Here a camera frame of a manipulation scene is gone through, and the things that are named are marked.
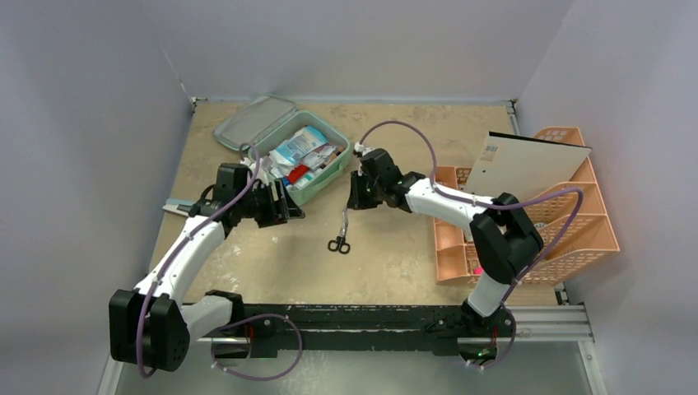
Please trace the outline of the red first aid pouch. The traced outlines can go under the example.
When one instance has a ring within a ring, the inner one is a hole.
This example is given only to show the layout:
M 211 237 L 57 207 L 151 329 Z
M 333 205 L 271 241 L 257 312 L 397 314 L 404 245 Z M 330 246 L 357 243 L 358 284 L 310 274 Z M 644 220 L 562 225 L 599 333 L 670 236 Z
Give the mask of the red first aid pouch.
M 310 167 L 307 165 L 297 165 L 287 176 L 286 180 L 289 184 L 295 184 L 299 179 L 301 179 L 306 173 L 310 171 Z

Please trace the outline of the white plastic bottle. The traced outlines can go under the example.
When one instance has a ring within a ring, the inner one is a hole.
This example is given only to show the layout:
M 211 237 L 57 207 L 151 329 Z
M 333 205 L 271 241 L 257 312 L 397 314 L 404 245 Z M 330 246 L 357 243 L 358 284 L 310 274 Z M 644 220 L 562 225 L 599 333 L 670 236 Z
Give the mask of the white plastic bottle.
M 309 170 L 300 176 L 294 183 L 294 190 L 302 190 L 311 185 L 321 175 L 321 169 Z

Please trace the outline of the blue white tube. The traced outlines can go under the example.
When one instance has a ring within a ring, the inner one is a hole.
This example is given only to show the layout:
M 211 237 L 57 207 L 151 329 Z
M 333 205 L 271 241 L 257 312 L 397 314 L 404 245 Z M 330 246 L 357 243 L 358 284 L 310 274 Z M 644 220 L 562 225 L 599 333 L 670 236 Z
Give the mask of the blue white tube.
M 275 179 L 287 179 L 292 170 L 293 167 L 290 166 L 272 164 L 269 172 L 274 176 Z

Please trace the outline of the clear bag alcohol wipes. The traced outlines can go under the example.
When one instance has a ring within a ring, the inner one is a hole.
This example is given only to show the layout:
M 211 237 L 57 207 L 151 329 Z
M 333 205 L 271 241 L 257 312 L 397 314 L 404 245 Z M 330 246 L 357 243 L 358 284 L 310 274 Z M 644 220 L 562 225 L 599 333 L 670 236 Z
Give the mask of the clear bag alcohol wipes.
M 323 169 L 332 161 L 334 161 L 344 148 L 333 144 L 325 144 L 304 156 L 301 164 L 307 166 L 311 170 Z

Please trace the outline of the blue white plastic bag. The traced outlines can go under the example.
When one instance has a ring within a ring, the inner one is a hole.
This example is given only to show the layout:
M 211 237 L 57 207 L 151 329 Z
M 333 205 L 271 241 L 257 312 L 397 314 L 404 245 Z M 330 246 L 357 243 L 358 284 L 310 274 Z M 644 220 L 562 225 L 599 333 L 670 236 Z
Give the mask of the blue white plastic bag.
M 271 150 L 268 155 L 276 164 L 296 166 L 309 152 L 327 142 L 327 138 L 318 129 L 305 126 Z

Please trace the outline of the mint green storage case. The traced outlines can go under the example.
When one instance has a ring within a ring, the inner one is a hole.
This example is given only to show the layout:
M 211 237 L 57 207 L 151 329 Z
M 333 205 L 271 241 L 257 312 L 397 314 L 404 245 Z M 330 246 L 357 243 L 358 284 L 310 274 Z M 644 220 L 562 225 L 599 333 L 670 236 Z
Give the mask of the mint green storage case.
M 214 138 L 254 163 L 261 157 L 259 178 L 280 179 L 298 205 L 307 203 L 338 178 L 351 159 L 347 136 L 317 115 L 299 110 L 296 102 L 260 96 L 214 129 Z

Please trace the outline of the black handled scissors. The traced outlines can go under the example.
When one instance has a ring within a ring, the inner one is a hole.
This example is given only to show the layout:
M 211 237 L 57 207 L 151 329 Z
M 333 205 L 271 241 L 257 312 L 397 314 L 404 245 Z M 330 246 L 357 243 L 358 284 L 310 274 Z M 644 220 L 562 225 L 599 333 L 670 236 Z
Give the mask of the black handled scissors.
M 342 225 L 338 232 L 338 235 L 328 241 L 327 249 L 330 252 L 336 252 L 340 254 L 349 254 L 351 251 L 351 246 L 347 242 L 347 231 L 348 231 L 348 208 L 344 207 L 342 209 Z

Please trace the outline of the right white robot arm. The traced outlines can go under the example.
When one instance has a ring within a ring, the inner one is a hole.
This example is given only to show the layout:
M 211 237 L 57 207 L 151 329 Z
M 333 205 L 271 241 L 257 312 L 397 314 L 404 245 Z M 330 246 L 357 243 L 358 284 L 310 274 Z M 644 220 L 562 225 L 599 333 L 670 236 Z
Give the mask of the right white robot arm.
M 358 170 L 351 174 L 347 205 L 352 210 L 381 204 L 434 217 L 459 228 L 471 241 L 482 269 L 475 288 L 463 303 L 462 323 L 474 335 L 491 328 L 506 292 L 543 249 L 543 240 L 517 198 L 478 197 L 432 183 L 425 175 L 402 173 L 381 148 L 359 145 Z

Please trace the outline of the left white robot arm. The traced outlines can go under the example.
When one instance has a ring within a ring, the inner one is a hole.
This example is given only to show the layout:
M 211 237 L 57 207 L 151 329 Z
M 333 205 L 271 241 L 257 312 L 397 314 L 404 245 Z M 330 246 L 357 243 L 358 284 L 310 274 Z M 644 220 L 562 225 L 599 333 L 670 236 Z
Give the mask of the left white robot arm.
M 254 322 L 241 295 L 212 290 L 195 304 L 183 299 L 203 264 L 244 219 L 264 228 L 305 218 L 280 180 L 258 181 L 246 165 L 224 163 L 216 182 L 191 206 L 179 236 L 146 277 L 109 301 L 109 344 L 114 360 L 137 366 L 148 379 L 173 372 L 191 343 L 219 330 L 241 333 Z

